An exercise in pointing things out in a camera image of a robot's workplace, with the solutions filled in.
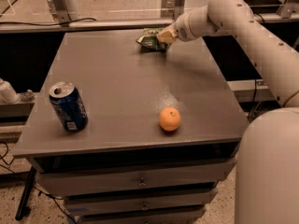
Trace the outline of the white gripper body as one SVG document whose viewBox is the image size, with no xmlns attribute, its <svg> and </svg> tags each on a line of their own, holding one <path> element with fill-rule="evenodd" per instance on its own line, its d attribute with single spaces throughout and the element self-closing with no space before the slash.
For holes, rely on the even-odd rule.
<svg viewBox="0 0 299 224">
<path fill-rule="evenodd" d="M 174 28 L 178 35 L 178 39 L 184 42 L 192 41 L 196 39 L 196 36 L 192 33 L 190 27 L 190 13 L 184 13 L 180 15 L 174 22 Z"/>
</svg>

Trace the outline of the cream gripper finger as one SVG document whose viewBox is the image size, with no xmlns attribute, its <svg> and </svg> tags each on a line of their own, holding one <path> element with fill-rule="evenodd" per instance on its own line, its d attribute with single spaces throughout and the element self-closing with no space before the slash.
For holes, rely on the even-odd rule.
<svg viewBox="0 0 299 224">
<path fill-rule="evenodd" d="M 157 34 L 157 39 L 160 42 L 172 44 L 178 37 L 177 31 L 173 27 L 166 27 Z"/>
</svg>

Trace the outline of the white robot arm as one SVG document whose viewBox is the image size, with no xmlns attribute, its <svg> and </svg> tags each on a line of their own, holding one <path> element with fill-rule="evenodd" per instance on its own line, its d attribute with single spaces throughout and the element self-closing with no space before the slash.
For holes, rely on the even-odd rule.
<svg viewBox="0 0 299 224">
<path fill-rule="evenodd" d="M 235 173 L 235 224 L 299 224 L 299 52 L 254 18 L 244 0 L 208 0 L 180 15 L 158 40 L 231 35 L 280 108 L 244 131 Z"/>
</svg>

